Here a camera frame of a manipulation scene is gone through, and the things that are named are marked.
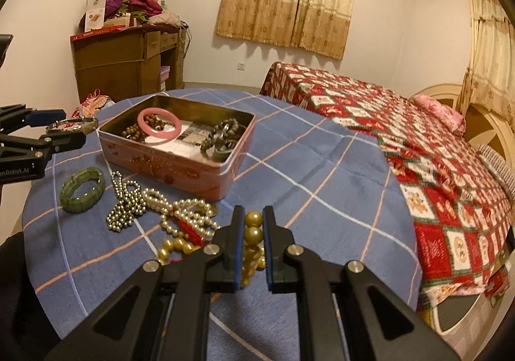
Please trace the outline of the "brown wooden dresser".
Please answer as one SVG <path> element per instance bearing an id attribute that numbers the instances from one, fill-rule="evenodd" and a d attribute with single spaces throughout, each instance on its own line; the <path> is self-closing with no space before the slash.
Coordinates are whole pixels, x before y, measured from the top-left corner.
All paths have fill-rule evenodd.
<path id="1" fill-rule="evenodd" d="M 188 29 L 144 24 L 70 41 L 80 100 L 95 89 L 118 102 L 184 88 Z"/>

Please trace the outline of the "white product box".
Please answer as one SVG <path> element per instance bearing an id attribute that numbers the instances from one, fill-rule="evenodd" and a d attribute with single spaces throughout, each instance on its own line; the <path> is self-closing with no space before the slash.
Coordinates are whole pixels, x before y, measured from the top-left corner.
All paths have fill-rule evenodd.
<path id="1" fill-rule="evenodd" d="M 87 0 L 85 14 L 85 32 L 103 28 L 107 0 Z"/>

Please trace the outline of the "pink bangle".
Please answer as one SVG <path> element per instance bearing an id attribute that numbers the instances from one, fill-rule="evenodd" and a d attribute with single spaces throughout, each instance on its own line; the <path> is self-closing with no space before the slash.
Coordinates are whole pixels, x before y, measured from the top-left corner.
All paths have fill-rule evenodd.
<path id="1" fill-rule="evenodd" d="M 173 140 L 182 132 L 182 122 L 171 111 L 159 107 L 146 108 L 139 112 L 137 124 L 148 136 Z"/>

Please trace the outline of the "pink metal tin box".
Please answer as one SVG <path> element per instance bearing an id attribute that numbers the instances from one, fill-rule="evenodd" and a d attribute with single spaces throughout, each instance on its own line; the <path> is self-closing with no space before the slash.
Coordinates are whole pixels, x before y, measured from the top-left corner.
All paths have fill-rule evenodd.
<path id="1" fill-rule="evenodd" d="M 148 135 L 139 128 L 137 116 L 150 107 L 171 111 L 181 121 L 210 126 L 211 134 L 201 144 L 202 157 L 188 159 L 147 146 Z M 250 149 L 256 123 L 257 116 L 251 112 L 156 94 L 108 120 L 100 126 L 98 137 L 107 161 L 206 200 L 218 201 L 227 195 L 237 177 L 244 153 Z M 211 138 L 217 135 L 239 138 L 224 162 L 211 159 Z"/>

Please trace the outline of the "patterned silver cuff bangle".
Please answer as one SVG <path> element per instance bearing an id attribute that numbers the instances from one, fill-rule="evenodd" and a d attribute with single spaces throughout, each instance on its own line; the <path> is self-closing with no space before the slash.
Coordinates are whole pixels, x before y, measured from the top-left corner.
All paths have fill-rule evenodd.
<path id="1" fill-rule="evenodd" d="M 56 121 L 45 128 L 47 134 L 64 132 L 83 132 L 89 134 L 98 129 L 98 119 L 96 117 L 81 117 L 73 119 L 62 119 Z"/>

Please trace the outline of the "cream wooden headboard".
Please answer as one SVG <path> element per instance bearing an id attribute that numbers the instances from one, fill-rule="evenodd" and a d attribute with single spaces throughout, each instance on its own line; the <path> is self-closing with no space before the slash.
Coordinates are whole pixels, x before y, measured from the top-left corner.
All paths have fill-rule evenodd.
<path id="1" fill-rule="evenodd" d="M 420 90 L 419 94 L 428 95 L 444 105 L 456 108 L 460 91 L 459 84 L 436 84 Z M 509 166 L 514 166 L 514 134 L 504 119 L 481 105 L 471 105 L 465 119 L 467 128 L 463 137 L 466 141 L 474 147 L 482 144 L 492 147 Z"/>

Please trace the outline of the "red cord gold pendant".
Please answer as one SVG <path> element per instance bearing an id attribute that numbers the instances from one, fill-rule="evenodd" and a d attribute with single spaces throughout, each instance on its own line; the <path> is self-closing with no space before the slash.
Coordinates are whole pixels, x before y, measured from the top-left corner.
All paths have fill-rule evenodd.
<path id="1" fill-rule="evenodd" d="M 192 225 L 184 219 L 176 219 L 177 233 L 174 236 L 174 251 L 188 257 L 197 250 L 205 247 L 206 241 L 199 235 Z"/>

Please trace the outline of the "beige curtain side window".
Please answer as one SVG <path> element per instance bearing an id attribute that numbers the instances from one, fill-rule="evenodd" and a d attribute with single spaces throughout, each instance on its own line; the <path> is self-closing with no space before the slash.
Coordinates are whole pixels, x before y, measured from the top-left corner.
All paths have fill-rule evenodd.
<path id="1" fill-rule="evenodd" d="M 457 99 L 465 114 L 471 105 L 514 126 L 514 27 L 499 0 L 469 0 L 471 56 Z"/>

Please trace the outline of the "pink pillow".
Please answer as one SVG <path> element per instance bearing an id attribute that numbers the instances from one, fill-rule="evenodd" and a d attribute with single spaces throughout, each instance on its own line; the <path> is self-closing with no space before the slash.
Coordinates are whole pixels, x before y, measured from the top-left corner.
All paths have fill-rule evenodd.
<path id="1" fill-rule="evenodd" d="M 466 119 L 456 110 L 429 95 L 417 94 L 411 101 L 436 117 L 452 134 L 462 137 L 466 131 Z"/>

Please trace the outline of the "striped pillow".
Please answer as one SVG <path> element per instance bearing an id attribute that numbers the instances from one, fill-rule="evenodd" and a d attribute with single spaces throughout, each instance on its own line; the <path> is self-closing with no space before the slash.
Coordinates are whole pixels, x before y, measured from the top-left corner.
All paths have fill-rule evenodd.
<path id="1" fill-rule="evenodd" d="M 510 169 L 504 158 L 488 145 L 477 148 L 478 158 L 483 162 L 492 176 L 498 181 L 510 201 L 514 201 L 514 171 Z"/>

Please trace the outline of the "blue plaid tablecloth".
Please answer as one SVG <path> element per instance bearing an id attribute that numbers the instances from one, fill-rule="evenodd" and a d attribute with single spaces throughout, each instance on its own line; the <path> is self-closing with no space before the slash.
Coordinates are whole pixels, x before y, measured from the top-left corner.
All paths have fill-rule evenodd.
<path id="1" fill-rule="evenodd" d="M 195 101 L 252 114 L 249 150 L 227 195 L 217 203 L 217 223 L 233 207 L 272 207 L 278 225 L 295 241 L 338 264 L 360 260 L 410 306 L 417 303 L 422 272 L 412 217 L 400 184 L 376 140 L 316 113 L 277 99 L 234 90 L 172 90 L 150 96 L 153 106 Z M 114 233 L 106 219 L 116 204 L 108 186 L 83 214 L 60 205 L 62 185 L 93 166 L 115 170 L 98 133 L 77 151 L 60 153 L 34 182 L 23 210 L 27 270 L 45 314 L 59 336 L 69 334 L 135 270 L 153 257 L 165 232 L 149 211 Z M 268 291 L 266 276 L 211 303 L 210 360 L 296 360 L 296 299 Z"/>

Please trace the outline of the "red flat box on dresser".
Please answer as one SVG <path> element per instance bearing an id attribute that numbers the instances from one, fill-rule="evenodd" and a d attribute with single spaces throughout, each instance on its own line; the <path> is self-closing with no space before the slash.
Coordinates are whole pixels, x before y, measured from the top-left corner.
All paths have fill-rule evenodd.
<path id="1" fill-rule="evenodd" d="M 98 30 L 86 31 L 86 32 L 79 33 L 77 35 L 70 36 L 70 41 L 76 42 L 78 40 L 90 38 L 92 36 L 100 36 L 100 35 L 104 35 L 104 34 L 111 34 L 114 32 L 125 31 L 125 30 L 126 30 L 126 27 L 123 25 L 113 25 L 113 26 L 104 27 L 104 28 L 101 28 Z"/>

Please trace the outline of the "red patchwork bedspread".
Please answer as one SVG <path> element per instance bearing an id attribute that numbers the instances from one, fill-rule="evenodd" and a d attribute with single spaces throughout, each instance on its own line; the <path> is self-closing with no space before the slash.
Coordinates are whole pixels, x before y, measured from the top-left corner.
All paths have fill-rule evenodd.
<path id="1" fill-rule="evenodd" d="M 514 204 L 473 146 L 392 90 L 328 71 L 276 62 L 260 92 L 377 139 L 414 220 L 421 308 L 486 290 Z"/>

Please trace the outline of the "printed paper leaflet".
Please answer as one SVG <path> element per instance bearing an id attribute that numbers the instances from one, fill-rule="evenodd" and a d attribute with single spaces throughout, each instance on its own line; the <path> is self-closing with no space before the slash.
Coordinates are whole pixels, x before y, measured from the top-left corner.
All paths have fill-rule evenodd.
<path id="1" fill-rule="evenodd" d="M 202 157 L 201 144 L 211 134 L 210 126 L 201 125 L 191 121 L 182 121 L 181 134 L 174 139 L 148 136 L 145 144 L 165 153 L 172 153 L 188 159 Z"/>

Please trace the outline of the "purple clothes pile on dresser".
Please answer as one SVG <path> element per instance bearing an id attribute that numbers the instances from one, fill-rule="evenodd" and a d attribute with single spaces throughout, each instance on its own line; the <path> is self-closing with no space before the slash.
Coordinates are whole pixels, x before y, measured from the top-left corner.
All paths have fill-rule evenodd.
<path id="1" fill-rule="evenodd" d="M 179 15 L 165 10 L 156 0 L 106 0 L 103 27 L 138 25 L 169 25 L 180 28 Z"/>

